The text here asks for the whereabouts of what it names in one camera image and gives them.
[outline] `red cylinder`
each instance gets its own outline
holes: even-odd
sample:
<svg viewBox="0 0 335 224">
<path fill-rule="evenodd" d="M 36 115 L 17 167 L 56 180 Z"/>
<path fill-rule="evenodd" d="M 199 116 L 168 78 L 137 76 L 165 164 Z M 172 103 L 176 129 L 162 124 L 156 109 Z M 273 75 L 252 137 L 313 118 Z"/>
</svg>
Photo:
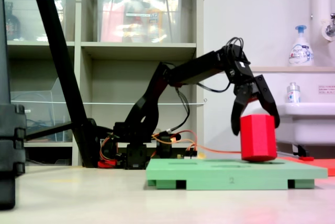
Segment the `red cylinder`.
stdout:
<svg viewBox="0 0 335 224">
<path fill-rule="evenodd" d="M 274 117 L 265 114 L 241 117 L 241 155 L 250 162 L 277 158 Z"/>
</svg>

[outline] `small bottle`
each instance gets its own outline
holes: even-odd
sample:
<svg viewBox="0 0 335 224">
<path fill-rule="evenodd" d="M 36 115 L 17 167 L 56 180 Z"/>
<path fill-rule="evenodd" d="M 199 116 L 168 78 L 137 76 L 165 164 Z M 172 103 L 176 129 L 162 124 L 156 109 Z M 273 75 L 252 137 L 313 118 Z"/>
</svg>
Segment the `small bottle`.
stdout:
<svg viewBox="0 0 335 224">
<path fill-rule="evenodd" d="M 300 103 L 300 86 L 292 82 L 287 87 L 287 101 L 289 103 Z"/>
<path fill-rule="evenodd" d="M 148 37 L 150 42 L 162 42 L 162 18 L 163 12 L 157 8 L 159 0 L 150 0 L 151 7 L 148 10 L 149 26 L 148 26 Z"/>
<path fill-rule="evenodd" d="M 19 39 L 21 34 L 20 22 L 13 15 L 13 2 L 5 2 L 7 40 Z"/>
</svg>

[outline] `robotic arm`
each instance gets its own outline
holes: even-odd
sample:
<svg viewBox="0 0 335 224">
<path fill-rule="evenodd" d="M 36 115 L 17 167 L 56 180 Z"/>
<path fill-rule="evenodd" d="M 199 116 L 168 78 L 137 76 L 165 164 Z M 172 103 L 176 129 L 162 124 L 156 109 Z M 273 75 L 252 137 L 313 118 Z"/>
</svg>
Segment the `robotic arm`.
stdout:
<svg viewBox="0 0 335 224">
<path fill-rule="evenodd" d="M 250 62 L 242 50 L 243 45 L 230 44 L 233 40 L 236 42 L 238 38 L 231 39 L 218 51 L 212 51 L 172 69 L 167 64 L 159 64 L 145 94 L 133 106 L 126 121 L 115 123 L 114 134 L 119 137 L 118 142 L 130 143 L 127 147 L 127 156 L 136 156 L 137 159 L 141 156 L 139 153 L 146 153 L 143 143 L 151 141 L 152 133 L 158 123 L 158 99 L 168 85 L 181 87 L 198 84 L 220 72 L 225 72 L 229 82 L 235 86 L 236 99 L 231 114 L 231 127 L 236 136 L 240 132 L 242 113 L 248 103 L 257 99 L 262 107 L 274 116 L 275 127 L 279 126 L 280 118 L 276 103 L 264 77 L 253 76 L 249 67 Z M 129 169 L 142 167 L 133 165 L 134 163 L 128 159 Z"/>
</svg>

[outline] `green board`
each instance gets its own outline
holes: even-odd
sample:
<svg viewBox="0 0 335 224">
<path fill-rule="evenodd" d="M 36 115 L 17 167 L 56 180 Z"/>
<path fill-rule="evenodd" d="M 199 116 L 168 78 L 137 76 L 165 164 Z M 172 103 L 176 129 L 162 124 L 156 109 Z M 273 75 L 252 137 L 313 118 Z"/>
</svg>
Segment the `green board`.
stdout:
<svg viewBox="0 0 335 224">
<path fill-rule="evenodd" d="M 152 159 L 147 167 L 148 186 L 187 190 L 271 190 L 314 188 L 314 179 L 327 178 L 327 169 L 274 160 Z"/>
</svg>

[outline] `white table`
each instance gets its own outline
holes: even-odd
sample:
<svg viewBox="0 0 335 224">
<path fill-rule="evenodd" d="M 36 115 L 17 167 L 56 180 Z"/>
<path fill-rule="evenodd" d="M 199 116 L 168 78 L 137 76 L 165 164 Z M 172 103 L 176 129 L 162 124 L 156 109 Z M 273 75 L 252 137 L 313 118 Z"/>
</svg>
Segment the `white table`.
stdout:
<svg viewBox="0 0 335 224">
<path fill-rule="evenodd" d="M 316 189 L 186 191 L 147 188 L 145 171 L 27 167 L 1 224 L 334 224 L 335 177 Z"/>
</svg>

